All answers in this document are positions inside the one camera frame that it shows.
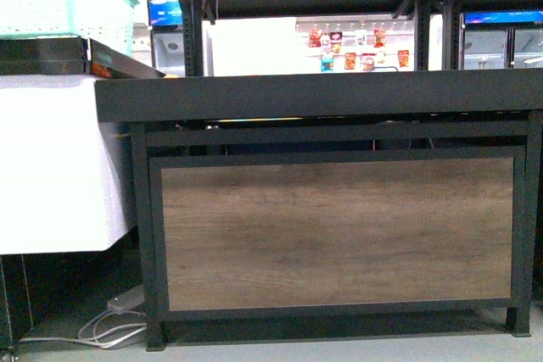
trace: white wall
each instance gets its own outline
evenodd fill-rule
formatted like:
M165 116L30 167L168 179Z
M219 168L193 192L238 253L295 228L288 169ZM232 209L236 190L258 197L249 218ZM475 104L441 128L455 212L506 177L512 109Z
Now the white wall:
M225 19L206 27L215 76L298 73L296 18Z

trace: gray floor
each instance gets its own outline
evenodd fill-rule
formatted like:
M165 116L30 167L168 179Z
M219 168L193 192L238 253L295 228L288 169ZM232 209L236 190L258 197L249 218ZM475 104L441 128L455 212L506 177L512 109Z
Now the gray floor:
M64 309L29 337L75 337L107 300L139 281L137 252L89 282ZM505 310L323 319L230 321L176 325L164 352L144 343L102 350L68 343L21 344L21 362L36 361L543 361L543 303L532 308L532 337L503 332ZM123 322L133 322L132 317Z

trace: power strip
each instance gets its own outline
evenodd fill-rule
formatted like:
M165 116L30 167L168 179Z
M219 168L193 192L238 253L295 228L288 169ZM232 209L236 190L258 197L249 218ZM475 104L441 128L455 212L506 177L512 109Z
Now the power strip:
M143 286L136 286L127 292L113 297L108 301L108 310L112 313L120 313L121 311L129 311L135 309L138 305L145 302L143 296Z

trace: product packaging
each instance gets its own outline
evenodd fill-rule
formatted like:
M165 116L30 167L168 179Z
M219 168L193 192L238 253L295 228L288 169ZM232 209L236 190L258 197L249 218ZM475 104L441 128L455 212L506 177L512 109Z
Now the product packaging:
M321 37L322 37L322 30L318 30L317 28L312 29L309 33L309 47L320 47L321 46Z
M343 40L343 32L334 31L330 33L330 40L332 43L332 52L334 54L341 53L341 42Z
M361 55L362 71L371 71L375 66L377 53L363 53Z
M384 45L387 43L386 31L383 29L375 29L373 34L375 35L375 42L373 43L373 46L375 48L384 47Z
M398 51L398 62L400 63L400 68L409 66L409 50Z
M356 53L345 53L345 69L354 70L356 68Z
M333 53L324 53L321 56L321 72L333 72Z
M367 44L367 30L356 30L355 38L357 46L365 46Z

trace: electrical cord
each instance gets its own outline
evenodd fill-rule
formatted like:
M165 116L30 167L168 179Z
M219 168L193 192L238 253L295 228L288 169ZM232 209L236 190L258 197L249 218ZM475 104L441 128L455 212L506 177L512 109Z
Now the electrical cord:
M20 340L20 343L39 343L39 342L64 342L64 343L78 343L80 345L87 345L89 347L95 347L95 348L101 348L101 349L111 349L113 347L116 347L117 345L122 344L124 341L126 341L129 338L132 338L139 334L140 332L144 332L147 330L147 324L145 323L132 323L132 324L125 324L122 326L115 326L105 332L102 332L98 334L98 326L99 324L104 321L106 318L112 316L112 315L137 315L138 317L145 316L144 313L140 313L137 311L121 311L121 312L111 312L111 311L104 311L100 314L98 314L96 317L94 317L92 320L87 322L78 332L77 332L77 339L75 338L62 338L62 337L29 337L29 338L23 338ZM84 337L83 334L87 329L92 327L92 337ZM100 342L100 339L109 337L116 332L120 331L126 331L132 329L132 332L129 332L123 337L116 338L114 340L108 341L108 342Z

